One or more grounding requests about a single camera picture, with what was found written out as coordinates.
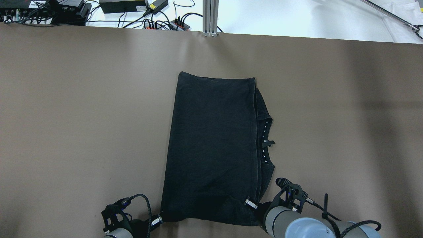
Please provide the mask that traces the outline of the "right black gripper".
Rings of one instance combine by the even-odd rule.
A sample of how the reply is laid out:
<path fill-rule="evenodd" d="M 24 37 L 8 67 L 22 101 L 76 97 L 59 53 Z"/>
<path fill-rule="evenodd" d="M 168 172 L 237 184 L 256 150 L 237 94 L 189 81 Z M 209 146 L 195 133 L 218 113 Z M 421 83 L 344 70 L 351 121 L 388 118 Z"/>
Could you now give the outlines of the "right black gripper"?
<path fill-rule="evenodd" d="M 308 199 L 308 193 L 298 184 L 294 184 L 286 178 L 277 178 L 276 185 L 281 189 L 272 201 L 257 203 L 250 197 L 244 201 L 244 206 L 255 211 L 259 225 L 264 225 L 265 217 L 272 208 L 285 207 L 298 213 L 302 212 L 304 203 Z"/>

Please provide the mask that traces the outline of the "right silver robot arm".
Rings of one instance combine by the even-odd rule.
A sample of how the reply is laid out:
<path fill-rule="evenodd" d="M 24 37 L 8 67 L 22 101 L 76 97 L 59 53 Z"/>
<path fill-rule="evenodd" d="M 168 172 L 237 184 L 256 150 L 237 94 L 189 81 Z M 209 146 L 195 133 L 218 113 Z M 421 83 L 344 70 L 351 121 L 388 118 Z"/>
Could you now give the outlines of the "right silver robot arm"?
<path fill-rule="evenodd" d="M 381 223 L 376 220 L 360 222 L 338 219 L 328 211 L 328 195 L 324 205 L 312 200 L 298 184 L 286 178 L 276 179 L 280 192 L 270 202 L 255 203 L 249 197 L 244 205 L 252 210 L 259 226 L 272 238 L 379 238 Z M 302 214 L 308 203 L 322 211 L 320 218 Z"/>

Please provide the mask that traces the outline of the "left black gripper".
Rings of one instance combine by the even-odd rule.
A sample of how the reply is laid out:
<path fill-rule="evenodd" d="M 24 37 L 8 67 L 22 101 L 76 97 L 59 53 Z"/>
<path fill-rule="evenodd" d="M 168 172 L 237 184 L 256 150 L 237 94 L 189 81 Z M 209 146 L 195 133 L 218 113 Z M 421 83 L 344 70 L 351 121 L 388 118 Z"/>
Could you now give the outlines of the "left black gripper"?
<path fill-rule="evenodd" d="M 149 238 L 153 228 L 158 228 L 164 221 L 160 214 L 152 216 L 149 199 L 144 197 L 148 219 L 134 219 L 125 212 L 135 197 L 126 197 L 107 205 L 101 212 L 104 225 L 104 238 Z"/>

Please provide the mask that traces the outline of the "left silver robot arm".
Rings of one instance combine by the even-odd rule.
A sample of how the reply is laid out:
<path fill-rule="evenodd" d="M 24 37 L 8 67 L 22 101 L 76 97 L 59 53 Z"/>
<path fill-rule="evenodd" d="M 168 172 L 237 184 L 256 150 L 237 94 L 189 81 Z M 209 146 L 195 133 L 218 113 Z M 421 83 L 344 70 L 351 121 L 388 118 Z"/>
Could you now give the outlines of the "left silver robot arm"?
<path fill-rule="evenodd" d="M 145 199 L 148 211 L 146 220 L 134 219 L 133 216 L 125 212 L 132 200 L 142 197 Z M 151 232 L 164 223 L 160 214 L 152 215 L 150 202 L 144 194 L 136 194 L 122 198 L 115 203 L 107 205 L 101 215 L 104 221 L 105 238 L 149 238 Z"/>

